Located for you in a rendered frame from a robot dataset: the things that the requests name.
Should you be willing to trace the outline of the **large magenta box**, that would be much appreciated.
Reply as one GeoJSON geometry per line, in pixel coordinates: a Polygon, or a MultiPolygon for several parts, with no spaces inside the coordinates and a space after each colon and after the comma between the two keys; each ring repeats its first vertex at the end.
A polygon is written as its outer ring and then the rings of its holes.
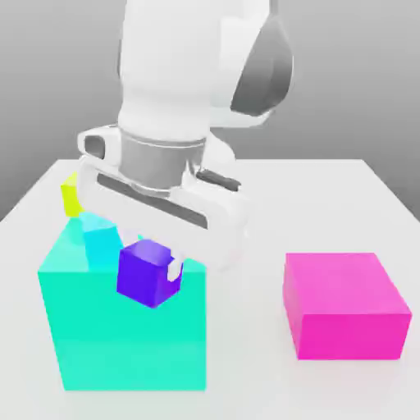
{"type": "Polygon", "coordinates": [[[412,312],[374,253],[287,253],[283,302],[300,360],[396,360],[412,312]]]}

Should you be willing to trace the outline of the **small yellow cube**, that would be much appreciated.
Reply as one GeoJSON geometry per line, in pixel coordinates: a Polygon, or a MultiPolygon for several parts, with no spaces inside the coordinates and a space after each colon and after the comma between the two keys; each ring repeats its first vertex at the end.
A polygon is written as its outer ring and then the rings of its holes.
{"type": "Polygon", "coordinates": [[[74,171],[61,184],[62,201],[68,217],[78,217],[84,211],[77,197],[77,172],[74,171]]]}

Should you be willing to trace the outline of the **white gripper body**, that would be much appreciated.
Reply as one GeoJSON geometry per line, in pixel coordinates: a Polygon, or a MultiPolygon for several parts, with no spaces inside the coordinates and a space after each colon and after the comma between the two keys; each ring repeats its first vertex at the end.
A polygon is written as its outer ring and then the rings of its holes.
{"type": "Polygon", "coordinates": [[[168,247],[175,258],[223,269],[240,255],[249,214],[242,193],[190,176],[167,198],[150,197],[88,156],[79,159],[77,171],[77,197],[85,211],[168,247]]]}

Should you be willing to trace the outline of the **small cyan cube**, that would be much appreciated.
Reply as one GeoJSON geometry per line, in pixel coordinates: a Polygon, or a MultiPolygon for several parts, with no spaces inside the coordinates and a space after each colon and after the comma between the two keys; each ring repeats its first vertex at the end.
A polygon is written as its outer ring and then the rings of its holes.
{"type": "Polygon", "coordinates": [[[117,272],[123,244],[116,225],[91,212],[82,212],[79,219],[89,269],[117,272]]]}

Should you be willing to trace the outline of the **large teal box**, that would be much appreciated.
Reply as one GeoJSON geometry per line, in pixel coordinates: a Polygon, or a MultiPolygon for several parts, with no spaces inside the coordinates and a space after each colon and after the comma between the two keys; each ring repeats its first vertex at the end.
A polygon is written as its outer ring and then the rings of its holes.
{"type": "Polygon", "coordinates": [[[204,390],[206,268],[185,260],[180,291],[149,308],[117,291],[117,264],[90,266],[97,237],[70,218],[38,270],[65,390],[204,390]]]}

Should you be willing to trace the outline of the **small purple cube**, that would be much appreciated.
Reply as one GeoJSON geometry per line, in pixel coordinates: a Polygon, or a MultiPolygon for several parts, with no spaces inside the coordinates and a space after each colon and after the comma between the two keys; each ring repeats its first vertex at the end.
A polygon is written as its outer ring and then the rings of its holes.
{"type": "Polygon", "coordinates": [[[180,289],[182,268],[173,281],[167,278],[174,258],[171,250],[141,239],[120,251],[116,290],[149,308],[156,308],[180,289]]]}

